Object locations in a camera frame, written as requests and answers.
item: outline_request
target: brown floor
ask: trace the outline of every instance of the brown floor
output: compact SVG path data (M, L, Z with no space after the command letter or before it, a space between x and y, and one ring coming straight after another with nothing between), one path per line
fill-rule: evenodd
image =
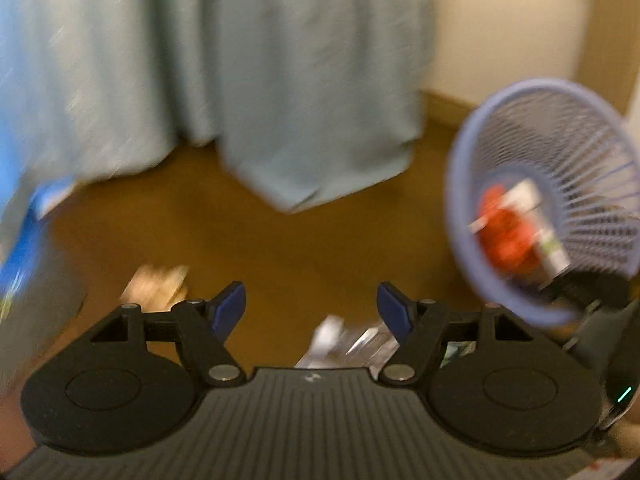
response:
M444 232L443 173L452 137L430 126L404 174L291 215L224 173L213 147L184 146L154 170L85 187L51 221L52 238L88 287L57 347L113 310L143 264L187 265L192 298L244 282L247 311L226 346L246 368L295 364L327 314L353 323L375 319L383 280L412 298L478 309ZM166 346L161 352L173 354Z

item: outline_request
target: wire basket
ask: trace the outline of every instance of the wire basket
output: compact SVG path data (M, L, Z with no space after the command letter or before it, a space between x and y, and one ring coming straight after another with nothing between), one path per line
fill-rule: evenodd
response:
M571 269L632 277L640 263L640 169L622 119L593 92L533 79L491 96L466 120L449 157L446 217L458 265L480 296L539 326L576 312L553 308L500 275L469 224L489 186L532 179Z

